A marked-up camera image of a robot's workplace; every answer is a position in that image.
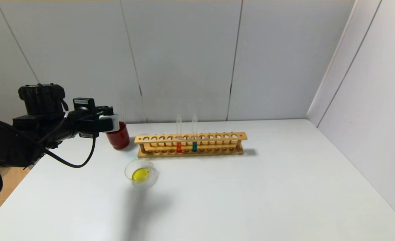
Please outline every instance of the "test tube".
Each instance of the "test tube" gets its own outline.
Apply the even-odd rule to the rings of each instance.
[[[191,151],[196,152],[197,151],[197,114],[193,114],[193,149]]]
[[[176,138],[177,140],[181,140],[181,125],[182,125],[182,118],[181,115],[176,116]],[[181,142],[176,143],[176,152],[182,152],[181,149]]]

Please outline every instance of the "test tube with red liquid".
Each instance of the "test tube with red liquid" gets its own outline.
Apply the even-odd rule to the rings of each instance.
[[[179,114],[176,116],[176,138],[177,140],[181,140],[181,125],[182,125],[182,118]],[[176,152],[182,152],[181,149],[181,142],[176,143]]]

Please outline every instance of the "test tube with green liquid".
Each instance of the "test tube with green liquid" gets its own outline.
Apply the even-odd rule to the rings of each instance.
[[[197,114],[193,114],[193,139],[195,140],[193,142],[193,149],[191,151],[196,152],[197,151]]]

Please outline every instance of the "red liquid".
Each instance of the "red liquid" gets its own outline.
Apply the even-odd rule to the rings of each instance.
[[[182,149],[181,149],[181,142],[177,142],[177,143],[176,143],[176,152],[182,152]]]

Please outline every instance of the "white wall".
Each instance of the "white wall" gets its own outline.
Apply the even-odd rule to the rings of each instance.
[[[335,92],[345,77],[380,2],[381,0],[355,1],[330,66],[307,113],[306,118],[316,127],[321,122]]]
[[[245,0],[229,120],[304,118],[353,0]]]
[[[381,2],[319,129],[395,210],[395,0]]]
[[[119,0],[0,1],[38,80],[64,87],[66,102],[90,97],[145,122]]]
[[[38,84],[22,55],[0,11],[0,120],[12,124],[12,119],[26,114],[17,90],[25,84]]]
[[[226,120],[240,1],[122,3],[149,122]]]
[[[304,117],[352,4],[245,0],[237,43],[240,0],[0,1],[0,119],[38,82],[127,122]]]

